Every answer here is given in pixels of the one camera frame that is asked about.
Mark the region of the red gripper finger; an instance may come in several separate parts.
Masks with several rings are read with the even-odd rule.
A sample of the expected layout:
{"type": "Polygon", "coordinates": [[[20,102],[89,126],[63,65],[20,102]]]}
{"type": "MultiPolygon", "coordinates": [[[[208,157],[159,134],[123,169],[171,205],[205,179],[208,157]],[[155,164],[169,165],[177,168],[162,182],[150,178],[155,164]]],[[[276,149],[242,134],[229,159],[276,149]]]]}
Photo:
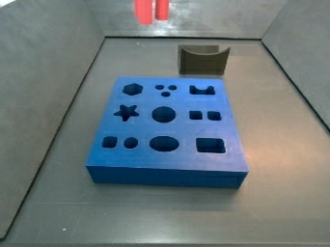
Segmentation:
{"type": "Polygon", "coordinates": [[[169,0],[157,0],[157,20],[169,19],[169,0]]]}
{"type": "Polygon", "coordinates": [[[138,22],[143,25],[153,23],[153,1],[154,0],[134,0],[134,13],[138,22]]]}

